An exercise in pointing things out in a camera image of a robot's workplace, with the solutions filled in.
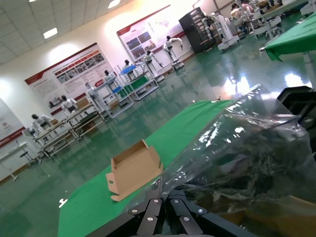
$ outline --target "clear plastic wrap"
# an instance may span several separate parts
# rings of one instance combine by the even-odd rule
[[[209,209],[232,213],[254,202],[278,202],[293,195],[316,200],[316,163],[307,131],[261,85],[224,109],[165,169],[159,187],[164,197],[184,190],[197,204],[224,197]],[[130,208],[143,199],[134,199]]]

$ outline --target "black cabinet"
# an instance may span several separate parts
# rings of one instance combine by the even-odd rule
[[[207,36],[207,31],[202,22],[203,18],[201,8],[198,7],[179,20],[194,53],[206,51],[213,45]]]

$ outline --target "wall poster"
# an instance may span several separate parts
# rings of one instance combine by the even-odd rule
[[[119,30],[117,35],[130,56],[137,61],[147,50],[161,50],[167,36],[179,38],[185,33],[168,5]]]
[[[61,111],[61,96],[80,99],[86,82],[94,86],[103,79],[104,71],[113,72],[97,43],[28,78],[25,82],[52,115]]]
[[[21,136],[24,129],[20,120],[0,99],[0,147]]]

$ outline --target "green mat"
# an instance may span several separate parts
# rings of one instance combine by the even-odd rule
[[[304,53],[316,50],[316,13],[268,44],[266,52],[272,60],[282,54]]]
[[[167,167],[201,130],[232,101],[211,103],[196,102],[146,139],[160,155]],[[117,217],[138,193],[135,192],[121,202],[111,200],[105,174],[109,166],[99,175],[78,188],[60,210],[59,237],[84,237],[95,229]]]
[[[136,90],[137,88],[139,88],[140,86],[142,86],[143,84],[145,84],[146,82],[148,82],[148,79],[147,77],[145,76],[142,76],[141,78],[139,78],[138,80],[136,81],[133,81],[131,83],[131,86],[130,85],[127,85],[127,86],[124,86],[124,89],[127,91],[127,93],[131,93],[134,90]],[[119,92],[120,96],[123,98],[126,96],[126,93],[125,91],[121,90]]]

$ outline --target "ceiling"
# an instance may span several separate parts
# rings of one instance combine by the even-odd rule
[[[0,0],[0,65],[133,0]],[[58,34],[43,33],[57,27]]]

